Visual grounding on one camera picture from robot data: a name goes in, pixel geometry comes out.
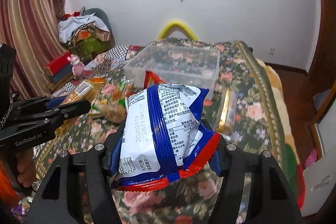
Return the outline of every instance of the transparent storage container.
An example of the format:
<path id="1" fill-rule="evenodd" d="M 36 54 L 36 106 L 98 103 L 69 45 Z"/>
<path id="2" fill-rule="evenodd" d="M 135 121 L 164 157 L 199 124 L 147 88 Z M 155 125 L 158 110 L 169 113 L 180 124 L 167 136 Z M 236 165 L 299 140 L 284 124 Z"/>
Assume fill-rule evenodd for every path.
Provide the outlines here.
<path id="1" fill-rule="evenodd" d="M 219 51 L 180 46 L 148 45 L 124 67 L 128 79 L 143 88 L 146 70 L 168 84 L 191 85 L 209 89 L 211 100 L 218 78 Z"/>

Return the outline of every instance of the bed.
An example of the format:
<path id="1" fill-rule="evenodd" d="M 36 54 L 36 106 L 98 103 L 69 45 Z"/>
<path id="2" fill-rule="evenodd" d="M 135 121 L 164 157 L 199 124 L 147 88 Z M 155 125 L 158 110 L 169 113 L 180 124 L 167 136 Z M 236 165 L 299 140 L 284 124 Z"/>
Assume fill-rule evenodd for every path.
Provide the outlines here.
<path id="1" fill-rule="evenodd" d="M 219 75 L 212 100 L 204 105 L 203 118 L 214 124 L 220 109 L 223 86 L 238 92 L 237 112 L 231 142 L 246 152 L 272 152 L 285 173 L 300 205 L 304 190 L 298 187 L 301 180 L 299 158 L 291 133 L 281 81 L 276 72 L 257 60 L 242 41 L 207 44 L 189 39 L 167 38 L 152 43 L 158 47 L 175 45 L 183 47 L 215 48 L 220 51 Z M 118 46 L 99 55 L 97 66 L 88 78 L 105 77 L 105 85 L 125 77 L 125 60 L 132 58 L 142 48 Z M 69 90 L 67 84 L 58 96 Z M 54 158 L 62 150 L 70 153 L 87 151 L 103 142 L 117 126 L 104 119 L 92 120 L 88 115 L 79 117 L 75 125 L 62 137 L 55 138 L 42 147 L 35 148 L 35 162 L 39 178 L 43 178 Z M 90 217 L 85 177 L 82 197 L 85 219 Z M 244 193 L 237 223 L 246 216 L 251 177 L 245 178 Z M 208 165 L 196 175 L 174 182 L 166 188 L 149 193 L 112 190 L 115 204 L 124 223 L 206 223 L 216 202 L 222 179 L 210 171 Z"/>

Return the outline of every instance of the yellow tube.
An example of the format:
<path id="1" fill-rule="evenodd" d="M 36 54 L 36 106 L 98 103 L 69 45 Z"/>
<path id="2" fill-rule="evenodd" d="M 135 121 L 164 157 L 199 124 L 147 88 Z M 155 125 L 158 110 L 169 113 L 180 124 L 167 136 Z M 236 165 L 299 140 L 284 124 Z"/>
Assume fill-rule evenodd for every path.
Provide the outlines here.
<path id="1" fill-rule="evenodd" d="M 179 27 L 182 31 L 185 32 L 185 34 L 194 41 L 198 41 L 197 36 L 194 34 L 194 32 L 188 27 L 187 24 L 185 24 L 183 21 L 178 20 L 178 19 L 173 19 L 170 21 L 161 31 L 159 34 L 159 37 L 157 38 L 158 40 L 165 39 L 169 33 L 169 31 L 174 28 L 174 27 Z"/>

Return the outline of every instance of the wooden floor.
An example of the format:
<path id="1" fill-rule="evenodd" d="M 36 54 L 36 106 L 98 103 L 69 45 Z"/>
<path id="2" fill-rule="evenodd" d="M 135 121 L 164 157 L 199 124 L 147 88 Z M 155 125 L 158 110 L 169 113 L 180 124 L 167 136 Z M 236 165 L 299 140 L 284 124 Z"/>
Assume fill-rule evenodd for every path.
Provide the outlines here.
<path id="1" fill-rule="evenodd" d="M 295 146 L 303 164 L 314 148 L 308 126 L 311 123 L 315 109 L 312 102 L 311 87 L 307 77 L 297 72 L 276 70 L 283 86 L 283 96 L 288 110 L 289 122 L 292 128 Z"/>

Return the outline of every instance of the electrical outlet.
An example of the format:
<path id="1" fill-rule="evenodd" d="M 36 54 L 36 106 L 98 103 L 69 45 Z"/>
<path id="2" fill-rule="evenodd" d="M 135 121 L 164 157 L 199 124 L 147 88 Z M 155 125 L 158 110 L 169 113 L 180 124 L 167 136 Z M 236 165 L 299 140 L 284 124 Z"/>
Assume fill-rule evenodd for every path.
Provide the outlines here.
<path id="1" fill-rule="evenodd" d="M 274 54 L 274 50 L 275 50 L 275 48 L 270 47 L 268 49 L 268 54 L 273 55 Z"/>

